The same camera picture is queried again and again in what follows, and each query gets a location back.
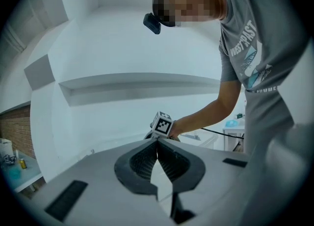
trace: brick wall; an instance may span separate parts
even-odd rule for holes
[[[30,105],[0,115],[0,138],[12,141],[17,149],[35,158],[29,124]]]

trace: man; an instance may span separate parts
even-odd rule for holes
[[[170,136],[177,137],[228,117],[241,84],[247,99],[245,153],[251,154],[257,143],[267,143],[279,131],[293,126],[277,87],[297,63],[309,35],[289,0],[154,0],[153,12],[167,26],[186,21],[221,23],[222,76],[218,98],[175,121]]]

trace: black rectangular strip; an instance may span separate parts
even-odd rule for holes
[[[245,166],[247,164],[246,161],[239,161],[239,160],[234,160],[234,159],[230,159],[230,158],[226,158],[222,162],[227,163],[227,164],[231,164],[234,166],[242,167],[242,168],[245,168]]]
[[[73,181],[46,209],[45,211],[59,221],[63,221],[79,199],[87,183]]]

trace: cube with fiducial markers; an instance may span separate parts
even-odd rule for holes
[[[158,111],[153,121],[152,132],[168,137],[173,123],[170,115]]]

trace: black cable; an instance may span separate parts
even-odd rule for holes
[[[209,131],[209,132],[213,132],[213,133],[216,133],[216,134],[221,134],[221,135],[224,135],[224,136],[229,136],[229,137],[238,138],[238,139],[244,139],[244,137],[238,137],[238,136],[233,136],[233,135],[229,135],[229,134],[219,133],[217,131],[212,131],[212,130],[209,130],[209,129],[206,129],[206,128],[201,128],[201,129]]]

